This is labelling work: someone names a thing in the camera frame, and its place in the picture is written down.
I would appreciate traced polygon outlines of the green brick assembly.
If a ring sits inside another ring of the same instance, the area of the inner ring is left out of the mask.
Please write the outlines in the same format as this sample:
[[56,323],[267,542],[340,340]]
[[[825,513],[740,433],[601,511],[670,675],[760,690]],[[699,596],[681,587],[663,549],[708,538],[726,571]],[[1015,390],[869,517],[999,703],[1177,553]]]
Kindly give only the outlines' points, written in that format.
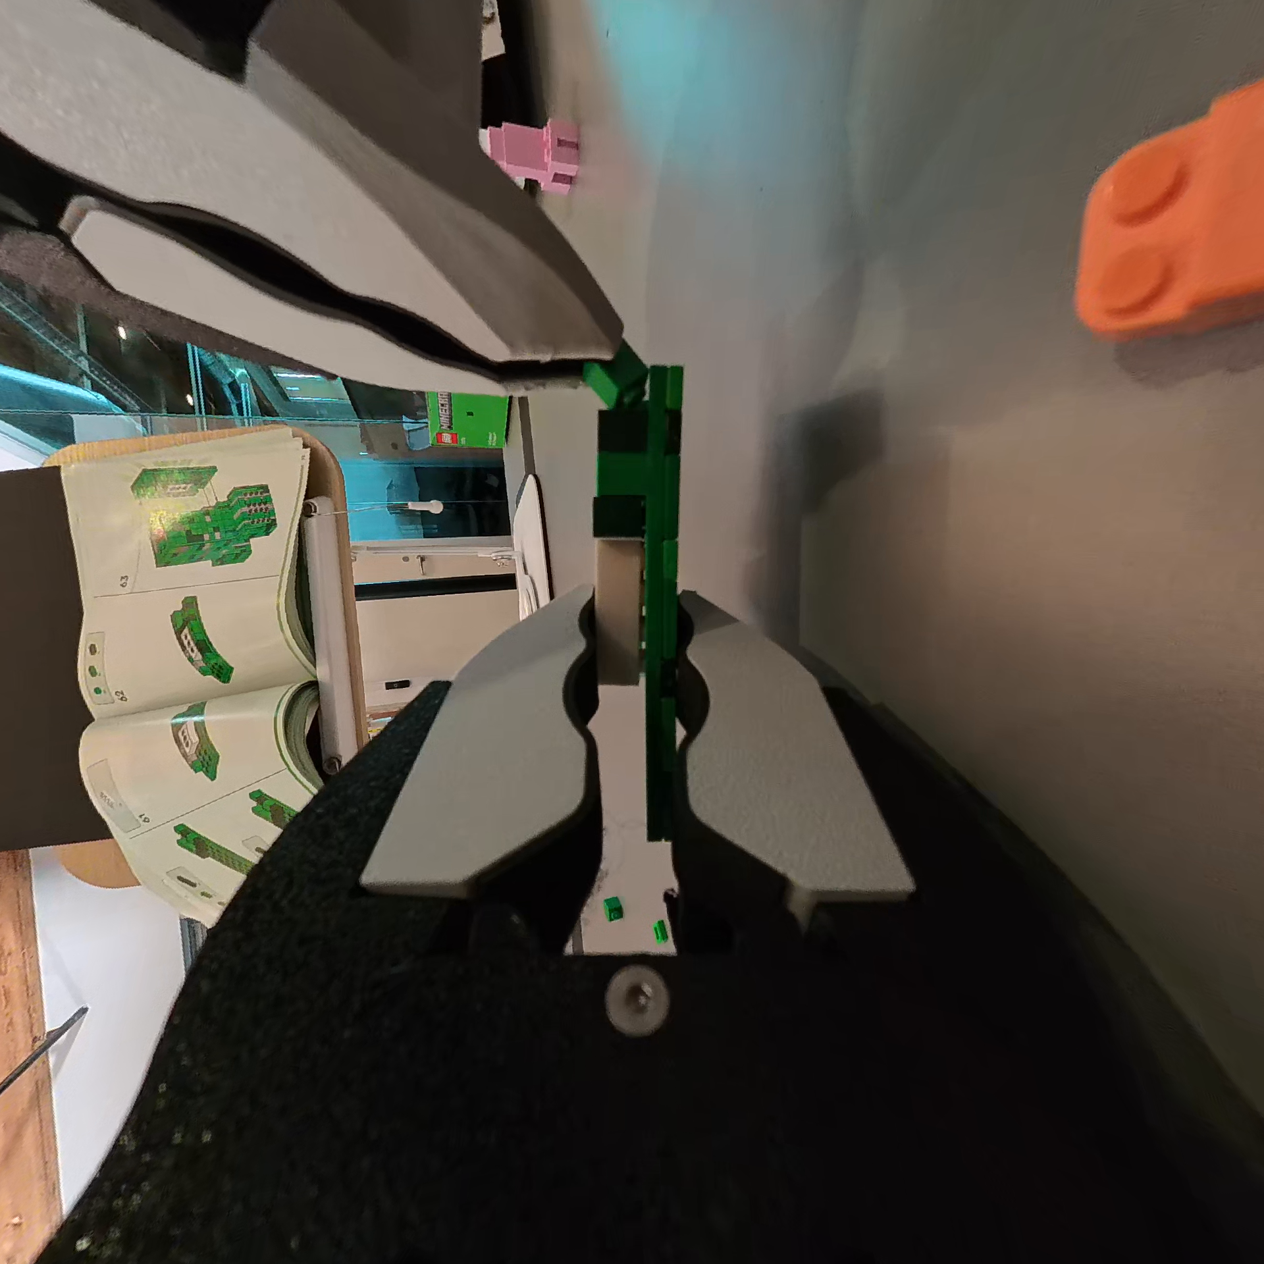
[[654,365],[639,399],[598,414],[594,630],[598,675],[643,684],[647,834],[672,840],[677,562],[684,368]]

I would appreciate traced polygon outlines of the white rounded base plate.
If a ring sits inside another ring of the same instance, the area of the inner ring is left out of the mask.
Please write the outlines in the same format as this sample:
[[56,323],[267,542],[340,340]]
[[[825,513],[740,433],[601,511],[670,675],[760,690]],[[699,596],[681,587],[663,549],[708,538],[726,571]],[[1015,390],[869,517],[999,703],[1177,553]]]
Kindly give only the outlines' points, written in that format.
[[549,554],[545,540],[545,515],[538,477],[526,475],[513,509],[513,556],[518,618],[531,614],[553,601]]

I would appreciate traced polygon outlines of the white page holder rod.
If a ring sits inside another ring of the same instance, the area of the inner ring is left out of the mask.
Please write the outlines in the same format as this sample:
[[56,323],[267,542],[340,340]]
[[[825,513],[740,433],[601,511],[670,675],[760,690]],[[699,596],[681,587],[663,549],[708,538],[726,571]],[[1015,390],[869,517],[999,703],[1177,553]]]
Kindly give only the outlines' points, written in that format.
[[303,506],[302,540],[320,690],[321,766],[336,775],[365,746],[354,585],[343,549],[343,517],[329,497]]

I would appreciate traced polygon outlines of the large glass window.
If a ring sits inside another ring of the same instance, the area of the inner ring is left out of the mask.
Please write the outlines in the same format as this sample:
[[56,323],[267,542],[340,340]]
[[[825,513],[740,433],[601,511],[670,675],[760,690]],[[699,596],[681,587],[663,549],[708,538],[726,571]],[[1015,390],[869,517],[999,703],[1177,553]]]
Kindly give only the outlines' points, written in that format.
[[424,461],[424,394],[269,368],[2,280],[2,424],[9,442],[42,453],[282,423],[343,462]]

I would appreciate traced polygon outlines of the green toy set box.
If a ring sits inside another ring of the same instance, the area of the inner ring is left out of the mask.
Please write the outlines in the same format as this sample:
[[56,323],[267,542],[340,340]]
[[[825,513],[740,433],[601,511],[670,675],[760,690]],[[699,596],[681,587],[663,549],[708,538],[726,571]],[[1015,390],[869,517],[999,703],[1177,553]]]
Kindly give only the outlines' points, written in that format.
[[509,399],[497,394],[426,392],[430,446],[502,450]]

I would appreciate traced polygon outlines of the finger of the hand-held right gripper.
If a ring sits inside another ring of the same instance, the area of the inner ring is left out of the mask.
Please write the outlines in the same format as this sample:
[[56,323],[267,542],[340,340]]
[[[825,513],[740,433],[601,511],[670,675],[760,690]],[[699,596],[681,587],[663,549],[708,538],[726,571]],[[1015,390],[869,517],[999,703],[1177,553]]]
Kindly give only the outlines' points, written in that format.
[[609,359],[623,322],[480,123],[480,2],[2,4],[2,229],[72,247],[98,197],[448,365]]
[[119,293],[204,325],[220,336],[327,376],[397,390],[527,394],[580,388],[582,368],[448,365],[408,350],[365,323],[282,296],[258,280],[98,197],[74,197],[61,229],[72,247]]

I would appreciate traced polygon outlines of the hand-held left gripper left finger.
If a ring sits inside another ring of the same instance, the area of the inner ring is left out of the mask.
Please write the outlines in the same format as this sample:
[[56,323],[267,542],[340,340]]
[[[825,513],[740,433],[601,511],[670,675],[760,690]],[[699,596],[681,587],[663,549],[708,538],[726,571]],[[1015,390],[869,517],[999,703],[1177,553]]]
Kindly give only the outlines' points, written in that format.
[[466,663],[361,874],[374,894],[470,898],[558,860],[583,899],[601,861],[594,587],[578,585]]

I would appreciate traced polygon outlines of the orange brick separator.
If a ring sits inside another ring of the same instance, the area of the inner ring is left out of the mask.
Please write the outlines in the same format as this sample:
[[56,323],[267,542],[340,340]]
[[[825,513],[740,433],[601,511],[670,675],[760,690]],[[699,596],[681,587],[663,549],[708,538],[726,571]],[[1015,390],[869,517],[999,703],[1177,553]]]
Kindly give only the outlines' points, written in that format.
[[1102,173],[1083,208],[1076,314],[1112,341],[1262,316],[1262,81]]

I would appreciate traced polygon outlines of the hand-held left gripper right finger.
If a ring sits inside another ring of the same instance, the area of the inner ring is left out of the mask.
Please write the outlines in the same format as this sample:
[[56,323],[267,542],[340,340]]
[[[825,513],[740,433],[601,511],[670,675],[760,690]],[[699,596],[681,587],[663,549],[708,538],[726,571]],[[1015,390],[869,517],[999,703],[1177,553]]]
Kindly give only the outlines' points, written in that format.
[[699,592],[679,598],[675,870],[717,843],[757,865],[749,899],[786,908],[916,892],[816,677]]

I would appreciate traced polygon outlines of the black flat panel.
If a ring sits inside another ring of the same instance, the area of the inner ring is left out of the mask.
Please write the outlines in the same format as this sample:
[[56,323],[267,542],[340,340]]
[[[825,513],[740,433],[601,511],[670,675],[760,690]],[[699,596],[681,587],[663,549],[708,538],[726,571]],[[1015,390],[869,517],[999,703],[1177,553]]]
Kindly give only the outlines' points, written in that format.
[[98,842],[80,773],[83,601],[56,466],[2,473],[2,851]]

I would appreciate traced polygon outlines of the pink brick pig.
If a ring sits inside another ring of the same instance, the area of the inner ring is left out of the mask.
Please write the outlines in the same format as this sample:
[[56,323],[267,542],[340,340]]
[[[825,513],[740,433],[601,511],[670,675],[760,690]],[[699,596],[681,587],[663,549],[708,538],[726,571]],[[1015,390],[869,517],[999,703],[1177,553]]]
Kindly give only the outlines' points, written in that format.
[[504,123],[480,128],[482,152],[515,182],[538,184],[545,193],[565,197],[580,168],[580,128],[565,119],[549,119],[542,128]]

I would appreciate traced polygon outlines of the thin black rod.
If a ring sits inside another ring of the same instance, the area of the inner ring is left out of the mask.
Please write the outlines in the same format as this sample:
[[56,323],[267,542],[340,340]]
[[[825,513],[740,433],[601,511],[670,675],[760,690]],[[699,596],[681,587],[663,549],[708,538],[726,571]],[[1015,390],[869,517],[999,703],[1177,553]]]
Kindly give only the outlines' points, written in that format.
[[80,1006],[65,1022],[61,1022],[58,1028],[51,1029],[43,1038],[40,1040],[34,1049],[18,1062],[18,1065],[5,1074],[2,1080],[0,1094],[4,1096],[13,1089],[22,1078],[51,1053],[61,1042],[67,1035],[74,1033],[74,1029],[87,1019],[90,1011],[90,1006]]

